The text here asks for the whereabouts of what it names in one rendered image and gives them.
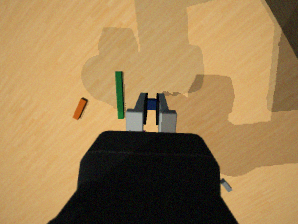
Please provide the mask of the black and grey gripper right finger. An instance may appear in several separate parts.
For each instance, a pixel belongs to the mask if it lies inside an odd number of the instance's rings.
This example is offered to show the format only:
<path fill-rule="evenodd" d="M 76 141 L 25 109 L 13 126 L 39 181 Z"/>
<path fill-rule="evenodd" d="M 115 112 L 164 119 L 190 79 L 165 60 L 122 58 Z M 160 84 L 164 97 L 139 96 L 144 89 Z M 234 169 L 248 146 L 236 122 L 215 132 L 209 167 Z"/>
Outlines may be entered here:
<path fill-rule="evenodd" d="M 156 94 L 156 125 L 158 132 L 176 133 L 177 113 L 169 110 L 164 93 Z"/>

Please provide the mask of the green rod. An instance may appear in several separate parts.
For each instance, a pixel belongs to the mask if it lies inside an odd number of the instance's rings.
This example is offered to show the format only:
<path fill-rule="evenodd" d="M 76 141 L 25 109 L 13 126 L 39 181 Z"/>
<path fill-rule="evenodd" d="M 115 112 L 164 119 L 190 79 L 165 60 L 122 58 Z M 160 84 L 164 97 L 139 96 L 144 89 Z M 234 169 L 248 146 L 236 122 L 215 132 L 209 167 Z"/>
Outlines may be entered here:
<path fill-rule="evenodd" d="M 123 71 L 115 72 L 118 119 L 124 119 Z"/>

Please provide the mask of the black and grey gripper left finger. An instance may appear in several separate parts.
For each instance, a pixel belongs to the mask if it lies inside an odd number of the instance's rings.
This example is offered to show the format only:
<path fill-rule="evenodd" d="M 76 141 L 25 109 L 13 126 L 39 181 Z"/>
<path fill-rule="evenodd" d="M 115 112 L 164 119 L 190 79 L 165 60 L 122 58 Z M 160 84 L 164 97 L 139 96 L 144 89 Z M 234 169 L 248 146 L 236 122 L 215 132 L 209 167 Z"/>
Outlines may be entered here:
<path fill-rule="evenodd" d="M 143 132 L 143 126 L 147 121 L 147 100 L 148 93 L 140 93 L 134 109 L 127 109 L 126 131 Z"/>

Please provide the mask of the orange rod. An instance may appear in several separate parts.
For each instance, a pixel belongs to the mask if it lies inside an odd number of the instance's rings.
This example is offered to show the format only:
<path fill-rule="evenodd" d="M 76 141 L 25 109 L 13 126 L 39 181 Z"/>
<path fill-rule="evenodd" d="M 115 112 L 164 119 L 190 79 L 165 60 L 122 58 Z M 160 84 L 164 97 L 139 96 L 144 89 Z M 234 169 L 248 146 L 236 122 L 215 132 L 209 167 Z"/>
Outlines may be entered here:
<path fill-rule="evenodd" d="M 85 106 L 86 106 L 87 102 L 88 102 L 88 100 L 84 97 L 80 99 L 79 104 L 76 108 L 76 111 L 73 115 L 74 119 L 76 119 L 76 120 L 80 119 L 80 117 L 81 117 L 81 115 L 82 115 L 82 113 L 85 109 Z"/>

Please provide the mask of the small blue cube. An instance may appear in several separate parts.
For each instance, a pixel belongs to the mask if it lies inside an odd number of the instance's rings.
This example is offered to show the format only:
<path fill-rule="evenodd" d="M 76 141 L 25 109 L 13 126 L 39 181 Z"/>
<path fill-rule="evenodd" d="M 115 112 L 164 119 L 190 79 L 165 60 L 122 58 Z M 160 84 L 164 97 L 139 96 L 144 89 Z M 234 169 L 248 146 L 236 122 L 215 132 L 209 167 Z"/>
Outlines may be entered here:
<path fill-rule="evenodd" d="M 147 110 L 156 110 L 156 98 L 148 98 Z"/>

